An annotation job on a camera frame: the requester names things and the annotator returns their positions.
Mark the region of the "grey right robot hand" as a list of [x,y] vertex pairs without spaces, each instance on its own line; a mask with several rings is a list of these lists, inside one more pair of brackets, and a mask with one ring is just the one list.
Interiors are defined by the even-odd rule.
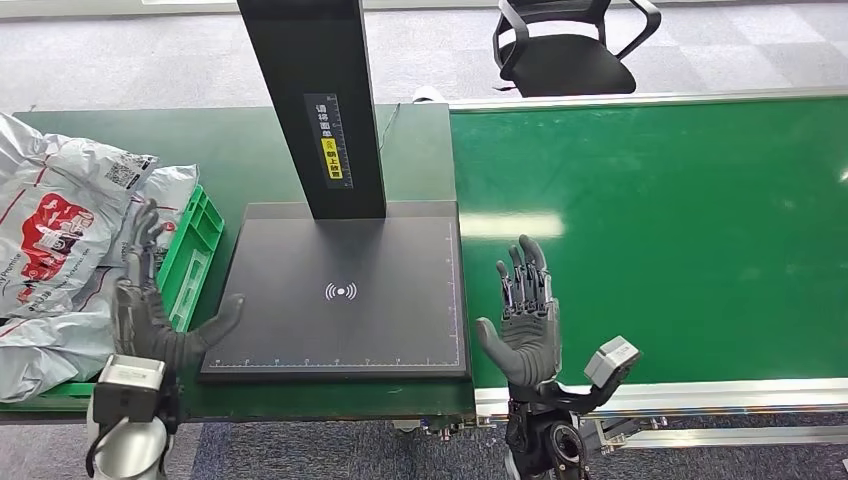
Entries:
[[475,320],[483,351],[514,386],[535,387],[556,378],[562,361],[559,301],[539,243],[526,234],[508,249],[511,265],[496,262],[500,327]]

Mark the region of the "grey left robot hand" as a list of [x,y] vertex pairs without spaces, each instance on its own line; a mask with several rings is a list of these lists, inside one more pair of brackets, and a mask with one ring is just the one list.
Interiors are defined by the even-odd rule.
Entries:
[[174,330],[155,281],[154,253],[162,231],[158,205],[149,199],[134,217],[126,271],[115,282],[113,338],[116,353],[159,360],[179,372],[198,364],[239,324],[246,296],[227,296],[217,314],[192,331]]

